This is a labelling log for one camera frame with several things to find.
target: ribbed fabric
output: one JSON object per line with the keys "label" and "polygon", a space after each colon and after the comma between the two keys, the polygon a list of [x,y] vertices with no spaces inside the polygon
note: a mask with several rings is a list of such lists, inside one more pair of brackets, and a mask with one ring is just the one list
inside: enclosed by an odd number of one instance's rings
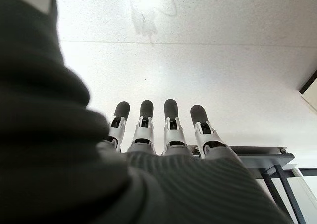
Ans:
{"label": "ribbed fabric", "polygon": [[291,223],[239,162],[142,152],[127,157],[131,166],[154,176],[164,190],[168,223]]}

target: black metal leg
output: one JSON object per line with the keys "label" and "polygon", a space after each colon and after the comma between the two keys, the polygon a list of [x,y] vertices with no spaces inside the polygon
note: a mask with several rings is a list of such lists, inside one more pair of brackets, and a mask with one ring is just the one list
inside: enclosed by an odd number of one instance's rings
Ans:
{"label": "black metal leg", "polygon": [[276,202],[276,204],[279,206],[279,208],[286,214],[289,216],[289,218],[291,219],[291,216],[281,198],[281,196],[279,195],[271,177],[269,176],[268,173],[264,173],[262,174],[262,178],[264,179],[268,189],[269,189],[269,192],[271,193],[274,201]]}
{"label": "black metal leg", "polygon": [[289,202],[291,203],[291,206],[293,208],[293,211],[294,211],[294,214],[296,216],[298,223],[299,224],[306,224],[305,219],[304,219],[303,214],[302,214],[302,211],[298,206],[298,203],[296,201],[296,198],[294,196],[292,188],[287,181],[287,178],[284,174],[284,170],[282,169],[282,166],[281,165],[274,165],[274,167],[276,169],[276,173],[277,173],[279,179],[281,180],[281,182],[283,184],[286,195],[288,197]]}

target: dark gray fabric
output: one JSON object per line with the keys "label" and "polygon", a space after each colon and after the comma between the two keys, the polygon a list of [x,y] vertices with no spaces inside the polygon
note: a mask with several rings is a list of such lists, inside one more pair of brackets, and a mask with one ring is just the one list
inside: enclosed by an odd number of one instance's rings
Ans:
{"label": "dark gray fabric", "polygon": [[0,223],[289,222],[234,160],[100,155],[107,121],[64,67],[56,15],[0,0]]}

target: black rubber fingertip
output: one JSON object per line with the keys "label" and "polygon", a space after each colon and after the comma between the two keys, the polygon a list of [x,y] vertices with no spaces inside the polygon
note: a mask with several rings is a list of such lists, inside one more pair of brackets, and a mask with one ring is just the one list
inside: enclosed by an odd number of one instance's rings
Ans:
{"label": "black rubber fingertip", "polygon": [[126,101],[122,101],[118,103],[117,107],[115,108],[114,116],[118,118],[124,117],[125,120],[128,120],[128,116],[130,113],[130,105]]}
{"label": "black rubber fingertip", "polygon": [[190,115],[192,117],[193,125],[195,125],[196,122],[208,121],[206,111],[201,105],[193,105],[190,109]]}
{"label": "black rubber fingertip", "polygon": [[168,117],[170,119],[175,119],[176,117],[178,117],[177,102],[174,99],[168,99],[165,101],[164,113],[165,119],[167,119]]}
{"label": "black rubber fingertip", "polygon": [[153,117],[153,103],[150,100],[144,100],[141,103],[140,107],[140,117],[145,118],[152,118]]}

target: ceiling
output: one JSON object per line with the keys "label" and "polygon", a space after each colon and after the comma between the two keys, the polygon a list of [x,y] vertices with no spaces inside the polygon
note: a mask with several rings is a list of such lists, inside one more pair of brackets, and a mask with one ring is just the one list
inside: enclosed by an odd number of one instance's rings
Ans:
{"label": "ceiling", "polygon": [[111,118],[130,103],[123,150],[149,99],[162,152],[173,98],[188,144],[201,104],[228,145],[286,146],[299,167],[317,167],[317,115],[298,92],[317,69],[317,0],[57,2],[65,64],[88,86],[89,108]]}

